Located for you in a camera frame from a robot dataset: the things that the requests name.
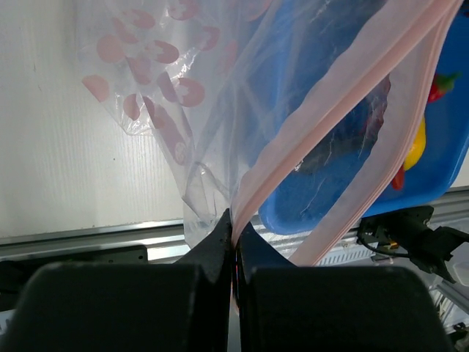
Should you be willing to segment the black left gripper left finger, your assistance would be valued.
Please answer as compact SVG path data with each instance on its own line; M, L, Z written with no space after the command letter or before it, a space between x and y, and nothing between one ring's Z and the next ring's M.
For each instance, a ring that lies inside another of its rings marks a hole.
M29 280L3 351L225 351L229 214L172 264L51 263Z

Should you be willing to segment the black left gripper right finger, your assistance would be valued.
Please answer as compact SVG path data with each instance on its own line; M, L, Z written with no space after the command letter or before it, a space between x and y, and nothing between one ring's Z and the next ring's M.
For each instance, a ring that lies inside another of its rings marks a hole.
M424 283L390 266L299 267L247 226L235 247L243 351L451 351Z

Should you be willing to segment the clear pink-dotted zip bag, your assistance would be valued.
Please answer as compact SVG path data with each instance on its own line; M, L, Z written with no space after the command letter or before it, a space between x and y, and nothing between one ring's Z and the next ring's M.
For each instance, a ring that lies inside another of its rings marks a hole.
M76 1L82 82L126 133L155 137L185 205L186 241L195 246L223 212L232 223L245 173L386 2ZM468 43L468 3L461 2L435 75L468 70L468 51L458 49ZM381 199L419 191L431 201L451 185L468 148L467 88L458 78L426 105L425 151L405 172L403 189L389 184ZM315 236L311 228L373 146L312 175L293 169L252 216L288 238L282 252L294 264L319 263L343 236Z

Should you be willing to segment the raw steak slice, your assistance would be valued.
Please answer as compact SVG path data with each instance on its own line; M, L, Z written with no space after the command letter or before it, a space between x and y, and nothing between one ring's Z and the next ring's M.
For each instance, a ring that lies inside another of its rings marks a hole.
M294 171L312 175L344 154L361 153L372 147L384 123L390 89L390 78L386 76L303 158Z

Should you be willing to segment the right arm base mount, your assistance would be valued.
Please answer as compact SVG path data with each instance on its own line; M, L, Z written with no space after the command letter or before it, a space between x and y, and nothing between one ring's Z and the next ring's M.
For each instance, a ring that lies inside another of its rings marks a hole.
M420 270L454 284L468 285L468 261L457 262L454 252L468 243L468 234L452 227L427 226L429 205L396 210L361 220L359 244L374 253L408 259Z

